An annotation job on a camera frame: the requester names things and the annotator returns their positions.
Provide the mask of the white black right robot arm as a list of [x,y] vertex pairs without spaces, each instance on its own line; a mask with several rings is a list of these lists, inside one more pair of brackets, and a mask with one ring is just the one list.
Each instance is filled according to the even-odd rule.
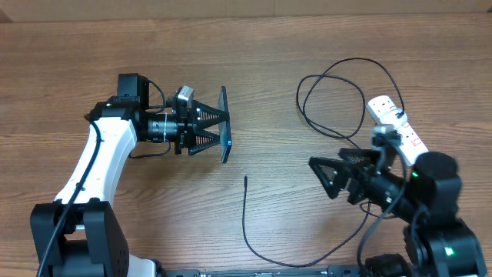
[[309,166],[331,199],[342,190],[356,205],[367,199],[407,222],[408,257],[385,254],[359,261],[362,276],[486,276],[476,235],[457,217],[462,182],[455,159],[441,152],[417,157],[411,172],[391,173],[397,151],[341,149],[339,159],[312,157]]

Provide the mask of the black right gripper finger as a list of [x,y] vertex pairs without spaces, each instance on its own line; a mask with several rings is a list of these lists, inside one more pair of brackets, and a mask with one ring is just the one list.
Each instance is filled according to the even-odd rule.
[[376,165],[381,153],[372,149],[340,149],[338,155],[352,165]]
[[337,198],[352,182],[351,168],[346,161],[311,157],[309,166],[330,199]]

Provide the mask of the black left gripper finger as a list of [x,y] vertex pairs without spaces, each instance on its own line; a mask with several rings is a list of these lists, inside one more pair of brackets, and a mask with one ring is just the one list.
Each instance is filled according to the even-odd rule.
[[188,154],[196,155],[206,149],[214,147],[220,143],[218,134],[206,130],[198,130],[190,135],[188,140]]
[[212,108],[196,100],[193,101],[192,108],[199,122],[224,122],[230,119],[229,112]]

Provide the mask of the Galaxy S24 smartphone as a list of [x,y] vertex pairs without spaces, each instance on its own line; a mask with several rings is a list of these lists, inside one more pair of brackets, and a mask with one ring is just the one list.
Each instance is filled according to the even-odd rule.
[[[226,115],[229,115],[227,89],[225,86],[221,87],[221,92],[218,99],[218,109],[225,112]],[[225,164],[228,160],[232,147],[230,120],[225,119],[223,122],[218,124],[218,127],[221,146],[221,162]]]

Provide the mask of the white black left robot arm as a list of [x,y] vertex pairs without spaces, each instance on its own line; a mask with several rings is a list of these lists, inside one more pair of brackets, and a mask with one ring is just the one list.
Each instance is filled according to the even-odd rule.
[[120,74],[116,95],[85,116],[89,134],[73,174],[53,202],[37,204],[30,226],[39,276],[163,276],[154,259],[132,255],[113,210],[122,169],[139,142],[165,143],[188,155],[216,145],[226,162],[232,147],[225,87],[217,107],[180,87],[160,105],[149,103],[155,82],[137,73]]

